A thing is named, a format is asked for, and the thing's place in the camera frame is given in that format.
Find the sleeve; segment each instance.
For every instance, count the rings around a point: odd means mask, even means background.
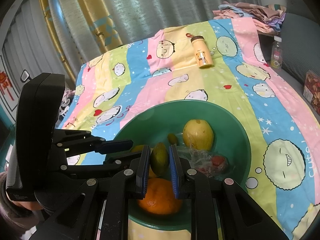
[[[6,172],[0,173],[0,215],[17,235],[21,235],[37,225],[39,221],[32,211],[14,205],[8,199],[5,192],[6,178]]]

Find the bottle cap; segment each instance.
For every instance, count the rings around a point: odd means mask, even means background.
[[[194,40],[197,40],[197,39],[203,39],[204,40],[204,37],[203,36],[194,36],[191,38],[191,42],[193,42]]]
[[[282,38],[275,36],[275,41],[282,42]]]

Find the white dot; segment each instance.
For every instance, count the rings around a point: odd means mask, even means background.
[[[261,168],[256,168],[256,173],[261,173],[262,172],[262,169]]]
[[[256,178],[254,177],[250,177],[247,179],[246,183],[245,183],[247,188],[253,189],[256,188],[258,186],[258,181]]]

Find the silver bolt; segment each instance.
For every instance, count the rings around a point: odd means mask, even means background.
[[[87,185],[88,185],[88,186],[93,186],[93,185],[96,184],[96,182],[97,182],[97,181],[96,181],[95,179],[88,179],[88,180],[87,180]]]
[[[196,171],[195,169],[189,169],[189,170],[187,170],[187,173],[188,173],[189,175],[196,175],[196,174],[197,174],[197,171]]]
[[[132,175],[133,174],[133,170],[131,170],[131,169],[127,169],[127,170],[124,170],[124,172],[123,172],[126,176],[130,176],[130,175]]]
[[[224,180],[224,183],[227,184],[227,185],[232,185],[234,183],[233,179],[230,179],[230,178],[226,178]]]

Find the cartoon patterned fabric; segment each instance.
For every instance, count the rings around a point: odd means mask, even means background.
[[[214,67],[198,68],[186,33],[204,36]],[[319,125],[266,64],[251,18],[167,28],[90,61],[60,127],[111,140],[137,114],[177,99],[215,103],[242,123],[252,149],[248,193],[290,240],[299,239],[319,210]],[[103,160],[88,153],[76,162]]]

